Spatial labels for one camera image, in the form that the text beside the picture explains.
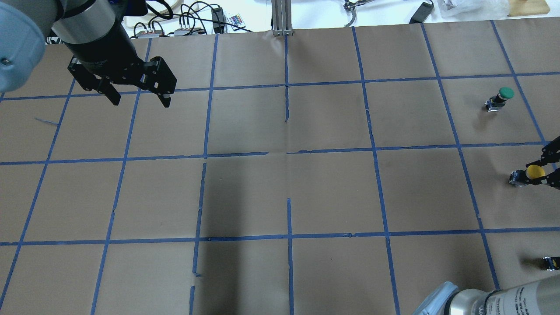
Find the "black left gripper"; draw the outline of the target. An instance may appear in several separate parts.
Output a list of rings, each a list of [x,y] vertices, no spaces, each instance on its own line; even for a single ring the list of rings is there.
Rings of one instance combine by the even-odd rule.
[[[133,60],[83,63],[75,56],[68,64],[68,71],[86,91],[97,91],[106,96],[114,106],[120,104],[121,95],[116,84],[132,85],[157,95],[165,108],[169,108],[175,92],[177,78],[161,56],[148,61]]]

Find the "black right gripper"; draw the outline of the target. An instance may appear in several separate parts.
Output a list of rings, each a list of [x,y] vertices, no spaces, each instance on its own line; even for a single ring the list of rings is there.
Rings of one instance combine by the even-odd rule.
[[[560,136],[554,138],[548,145],[542,148],[542,155],[536,162],[536,165],[544,167],[547,164],[558,163],[560,161]],[[552,173],[545,174],[544,169],[526,169],[525,175],[528,178],[528,184],[537,186],[545,184],[546,186],[560,189],[560,168],[557,167]]]

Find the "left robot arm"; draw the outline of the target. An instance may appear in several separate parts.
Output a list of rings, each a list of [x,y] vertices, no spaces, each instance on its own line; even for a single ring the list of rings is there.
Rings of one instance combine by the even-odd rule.
[[[155,94],[168,108],[177,79],[164,58],[142,60],[122,26],[126,16],[157,11],[146,0],[3,0],[1,6],[1,92],[28,81],[55,35],[72,52],[68,71],[86,91],[118,105],[116,84]]]

